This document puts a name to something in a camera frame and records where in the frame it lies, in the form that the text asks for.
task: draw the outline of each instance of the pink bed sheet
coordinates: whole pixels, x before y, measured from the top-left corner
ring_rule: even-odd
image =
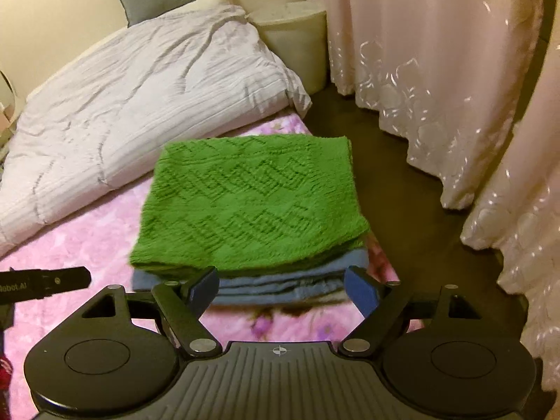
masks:
[[[309,131],[297,114],[284,110],[265,122],[228,135],[303,133]],[[111,284],[131,290],[128,255],[139,227],[142,204],[151,176],[111,193],[56,226],[46,229],[0,261],[0,270],[58,269],[85,266],[92,275],[88,289],[16,305],[14,326],[5,332],[5,354],[14,371],[9,390],[13,420],[28,420],[37,410],[23,376],[29,350],[90,297]],[[369,272],[381,281],[397,279],[379,244],[370,235]],[[363,320],[350,302],[314,307],[307,311],[276,309],[213,309],[201,318],[208,330],[228,341],[339,341]]]

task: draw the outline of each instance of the silver screw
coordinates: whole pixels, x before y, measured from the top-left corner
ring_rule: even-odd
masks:
[[[348,352],[366,352],[369,350],[370,344],[365,339],[352,338],[344,341],[342,347]]]
[[[218,345],[216,341],[213,339],[207,338],[198,338],[194,341],[191,341],[189,347],[194,350],[194,352],[210,352],[211,350],[216,349]]]

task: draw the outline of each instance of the ribbed gray panel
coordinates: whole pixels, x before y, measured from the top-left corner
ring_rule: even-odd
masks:
[[[278,355],[274,350],[283,347]],[[40,414],[36,420],[54,420]],[[327,343],[233,343],[190,363],[159,400],[124,420],[428,420],[383,386],[365,362]],[[502,420],[521,420],[517,414]]]

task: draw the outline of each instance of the curtain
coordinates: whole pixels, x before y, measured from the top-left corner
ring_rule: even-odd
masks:
[[[521,341],[543,359],[542,387],[560,393],[560,0],[527,111],[461,240],[502,251],[498,283],[529,301]],[[549,418],[560,418],[560,397]]]
[[[327,8],[331,79],[409,140],[446,208],[471,204],[509,134],[543,0],[311,0]]]

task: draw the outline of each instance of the stack of folded towels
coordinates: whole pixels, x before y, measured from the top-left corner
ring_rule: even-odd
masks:
[[[130,256],[133,288],[215,266],[215,305],[343,299],[348,266],[368,266],[346,138],[301,134],[168,144]]]

